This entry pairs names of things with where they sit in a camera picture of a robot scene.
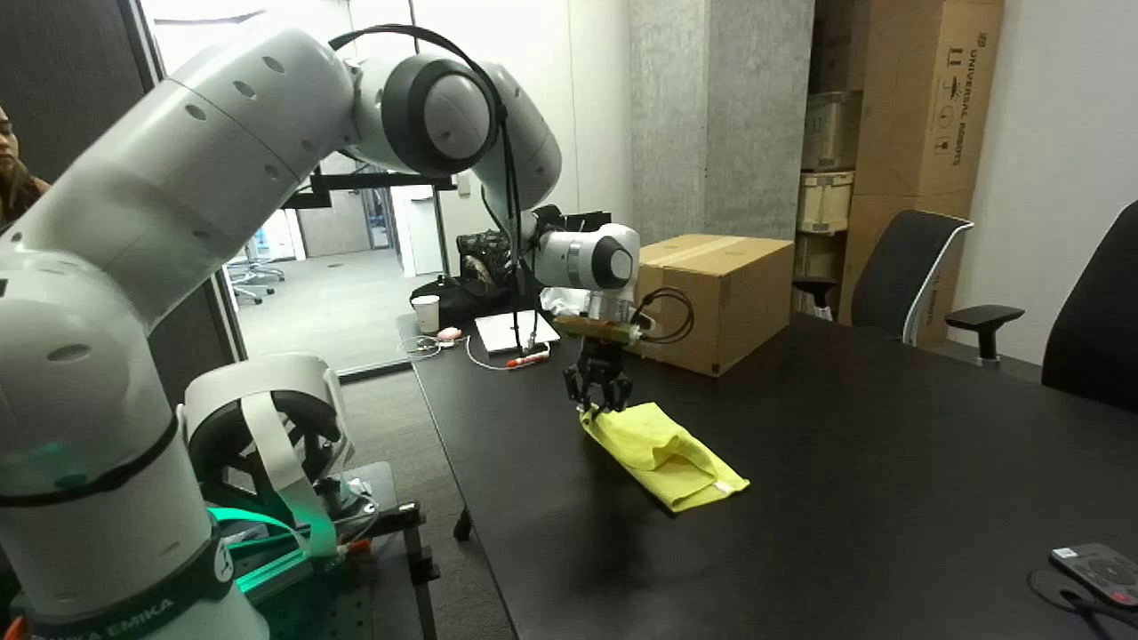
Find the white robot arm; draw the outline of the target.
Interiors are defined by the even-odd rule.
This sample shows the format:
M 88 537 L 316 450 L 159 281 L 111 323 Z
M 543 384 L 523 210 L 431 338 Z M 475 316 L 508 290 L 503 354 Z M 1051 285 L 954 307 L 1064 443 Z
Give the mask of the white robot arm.
M 557 214 L 561 151 L 504 67 L 437 32 L 381 64 L 302 28 L 199 53 L 5 232 L 0 541 L 29 640 L 270 640 L 235 588 L 153 330 L 335 153 L 470 171 L 539 285 L 634 300 L 638 232 Z

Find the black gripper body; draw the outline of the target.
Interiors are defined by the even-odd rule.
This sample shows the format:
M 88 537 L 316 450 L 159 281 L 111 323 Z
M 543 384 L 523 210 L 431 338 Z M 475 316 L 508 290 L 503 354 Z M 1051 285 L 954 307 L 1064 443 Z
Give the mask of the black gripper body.
M 628 350 L 619 343 L 586 338 L 566 370 L 566 384 L 572 398 L 628 398 Z

